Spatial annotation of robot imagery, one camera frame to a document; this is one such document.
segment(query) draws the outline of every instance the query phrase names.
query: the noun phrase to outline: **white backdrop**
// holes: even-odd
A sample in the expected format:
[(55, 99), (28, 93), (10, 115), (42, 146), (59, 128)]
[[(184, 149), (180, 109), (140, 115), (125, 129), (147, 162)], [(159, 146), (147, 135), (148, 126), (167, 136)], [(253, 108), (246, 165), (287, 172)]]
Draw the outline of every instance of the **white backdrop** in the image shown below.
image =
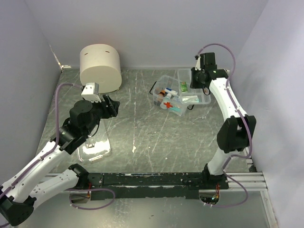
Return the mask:
[(0, 185), (34, 158), (59, 76), (24, 0), (0, 0)]
[[(26, 0), (63, 65), (82, 48), (105, 43), (125, 67), (191, 67), (203, 46), (238, 54), (267, 0)], [(220, 48), (218, 64), (231, 66)]]
[(304, 224), (304, 2), (270, 0), (237, 59), (232, 86), (256, 116), (253, 159), (281, 228)]

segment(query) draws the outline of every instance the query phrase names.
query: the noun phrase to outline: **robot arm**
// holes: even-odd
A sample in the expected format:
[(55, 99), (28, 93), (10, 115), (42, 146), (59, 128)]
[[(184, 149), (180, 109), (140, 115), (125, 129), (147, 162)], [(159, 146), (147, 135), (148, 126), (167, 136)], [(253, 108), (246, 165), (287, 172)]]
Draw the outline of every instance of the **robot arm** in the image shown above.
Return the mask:
[[(40, 204), (58, 193), (69, 189), (84, 189), (88, 172), (78, 164), (71, 165), (62, 174), (40, 184), (60, 161), (71, 155), (83, 144), (101, 119), (116, 117), (119, 102), (104, 95), (98, 96), (98, 84), (88, 83), (83, 89), (84, 100), (75, 103), (70, 117), (60, 127), (59, 143), (54, 152), (45, 156), (55, 146), (56, 135), (42, 151), (18, 174), (0, 187), (0, 212), (12, 226), (25, 221)], [(14, 186), (12, 183), (26, 169), (29, 171)]]
[[(227, 84), (228, 75), (226, 70), (217, 69), (215, 54), (203, 53), (196, 56), (196, 59), (196, 67), (191, 69), (192, 80), (190, 87), (202, 88), (205, 94), (209, 94), (209, 91), (212, 92), (224, 118), (224, 124), (217, 135), (218, 149), (208, 163), (209, 174), (218, 176), (223, 174), (222, 167), (227, 158), (242, 152), (249, 144), (248, 135), (240, 114), (246, 120), (251, 136), (256, 126), (256, 119), (254, 116), (247, 115), (238, 103), (230, 84)], [(229, 89), (237, 109), (232, 103), (227, 89)]]

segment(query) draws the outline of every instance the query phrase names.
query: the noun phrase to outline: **gray marble floor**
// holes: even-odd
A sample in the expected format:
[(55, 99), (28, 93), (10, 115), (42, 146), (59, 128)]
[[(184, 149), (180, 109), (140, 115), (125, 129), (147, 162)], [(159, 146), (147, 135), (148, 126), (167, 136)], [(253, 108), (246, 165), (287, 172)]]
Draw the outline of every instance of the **gray marble floor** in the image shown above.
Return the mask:
[[(216, 136), (223, 123), (214, 97), (208, 105), (197, 105), (179, 117), (153, 105), (149, 90), (162, 75), (177, 77), (176, 70), (122, 70), (119, 91), (109, 94), (120, 101), (116, 118), (104, 120), (112, 154), (98, 163), (83, 165), (89, 172), (182, 172), (202, 171), (216, 148)], [(80, 84), (79, 69), (65, 69), (59, 83)], [(64, 87), (59, 100), (59, 124), (68, 118), (80, 91)], [(54, 103), (50, 108), (39, 152), (55, 132)], [(80, 163), (76, 153), (62, 161), (52, 173)], [(229, 172), (248, 171), (245, 160), (234, 159)]]

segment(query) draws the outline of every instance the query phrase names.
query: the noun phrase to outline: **cylindrical tape roll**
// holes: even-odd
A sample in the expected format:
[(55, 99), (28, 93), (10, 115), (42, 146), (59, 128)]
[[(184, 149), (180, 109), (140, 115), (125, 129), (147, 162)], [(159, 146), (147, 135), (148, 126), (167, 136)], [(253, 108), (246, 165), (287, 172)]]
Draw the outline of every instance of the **cylindrical tape roll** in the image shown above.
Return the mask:
[(120, 61), (115, 48), (106, 44), (93, 44), (80, 52), (80, 81), (99, 84), (99, 93), (117, 90), (122, 84)]

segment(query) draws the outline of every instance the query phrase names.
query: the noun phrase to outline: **purple cable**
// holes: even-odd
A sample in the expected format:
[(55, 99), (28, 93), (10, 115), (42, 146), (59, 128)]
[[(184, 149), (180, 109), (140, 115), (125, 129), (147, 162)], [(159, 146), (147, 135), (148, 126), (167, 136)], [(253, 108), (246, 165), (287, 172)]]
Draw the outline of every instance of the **purple cable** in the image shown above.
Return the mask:
[[(55, 92), (55, 119), (56, 119), (56, 141), (55, 141), (55, 145), (54, 147), (48, 151), (47, 153), (45, 153), (44, 155), (41, 156), (41, 159), (44, 159), (45, 157), (49, 156), (52, 152), (54, 152), (54, 150), (56, 149), (56, 147), (58, 146), (59, 143), (59, 110), (58, 110), (58, 98), (59, 98), (59, 91), (61, 89), (61, 87), (63, 86), (74, 86), (76, 88), (82, 89), (82, 86), (80, 85), (76, 85), (73, 83), (62, 83), (60, 84)], [(30, 166), (28, 166), (15, 180), (14, 182), (12, 182), (12, 186), (14, 187), (20, 180), (22, 180), (22, 178), (35, 166), (37, 165), (37, 163), (39, 163), (40, 160), (37, 159), (35, 160)], [(0, 199), (6, 195), (10, 190), (12, 189), (12, 187), (8, 187), (1, 195), (0, 195)], [(5, 224), (5, 225), (1, 225), (0, 228), (6, 227), (7, 225), (9, 225), (9, 223)]]
[(103, 206), (101, 206), (101, 207), (98, 207), (98, 208), (83, 208), (83, 207), (78, 207), (78, 206), (76, 206), (76, 205), (74, 205), (74, 204), (72, 203), (72, 195), (70, 195), (70, 204), (71, 204), (71, 206), (72, 206), (73, 208), (81, 209), (81, 210), (99, 210), (99, 209), (102, 209), (102, 208), (105, 208), (105, 207), (111, 205), (111, 204), (114, 202), (114, 200), (115, 200), (115, 192), (114, 192), (112, 189), (86, 189), (86, 190), (68, 189), (68, 191), (80, 191), (80, 192), (88, 192), (88, 191), (109, 191), (110, 193), (113, 194), (113, 198), (112, 198), (112, 200), (111, 200), (109, 203), (107, 203), (107, 204), (105, 204), (105, 205), (103, 205)]
[(237, 184), (244, 190), (244, 192), (245, 192), (245, 194), (246, 194), (245, 199), (244, 199), (243, 201), (239, 202), (239, 203), (230, 204), (230, 205), (212, 205), (212, 204), (206, 203), (206, 204), (210, 205), (211, 207), (216, 207), (216, 208), (230, 208), (230, 207), (238, 206), (238, 205), (241, 205), (241, 204), (245, 203), (245, 202), (248, 200), (249, 195), (248, 195), (248, 191), (246, 190), (246, 188), (245, 188), (240, 182), (238, 182), (236, 179), (234, 179), (234, 178), (232, 178), (230, 175), (228, 175), (228, 174), (224, 171), (224, 169), (226, 168), (226, 166), (228, 165), (228, 163), (231, 161), (231, 159), (232, 159), (233, 157), (238, 157), (238, 158), (246, 159), (246, 158), (249, 158), (249, 157), (251, 156), (251, 154), (252, 154), (252, 137), (251, 137), (251, 133), (250, 133), (248, 124), (247, 124), (246, 120), (244, 119), (242, 113), (241, 113), (240, 110), (238, 109), (238, 106), (237, 106), (236, 102), (234, 101), (234, 99), (233, 99), (233, 97), (232, 97), (232, 95), (231, 95), (231, 93), (230, 93), (230, 90), (229, 90), (229, 88), (228, 88), (228, 86), (229, 86), (229, 81), (230, 81), (230, 79), (231, 79), (231, 77), (232, 77), (232, 75), (234, 74), (234, 71), (235, 71), (235, 69), (236, 69), (236, 58), (234, 57), (234, 54), (232, 53), (232, 51), (231, 51), (227, 46), (222, 45), (222, 44), (218, 44), (218, 43), (212, 43), (212, 44), (208, 44), (208, 45), (204, 46), (202, 49), (200, 49), (199, 52), (198, 52), (198, 55), (199, 55), (206, 47), (213, 46), (213, 45), (221, 46), (221, 47), (225, 48), (225, 49), (231, 54), (231, 56), (232, 56), (232, 59), (233, 59), (233, 67), (232, 67), (232, 70), (231, 70), (231, 74), (229, 75), (229, 77), (227, 78), (227, 81), (226, 81), (226, 91), (227, 91), (227, 93), (228, 93), (228, 96), (229, 96), (229, 98), (230, 98), (230, 100), (231, 100), (231, 102), (232, 102), (234, 108), (236, 109), (237, 113), (238, 113), (239, 116), (241, 117), (241, 120), (242, 120), (242, 122), (243, 122), (243, 124), (244, 124), (244, 126), (245, 126), (245, 129), (246, 129), (246, 132), (247, 132), (247, 135), (248, 135), (248, 140), (249, 140), (249, 153), (247, 154), (247, 156), (242, 156), (242, 155), (238, 155), (238, 154), (233, 154), (233, 155), (231, 155), (229, 158), (227, 158), (227, 160), (225, 161), (225, 163), (224, 163), (224, 165), (223, 165), (223, 167), (222, 167), (223, 173), (225, 174), (225, 176), (226, 176), (227, 178), (231, 179), (232, 181), (234, 181), (235, 183), (237, 183)]

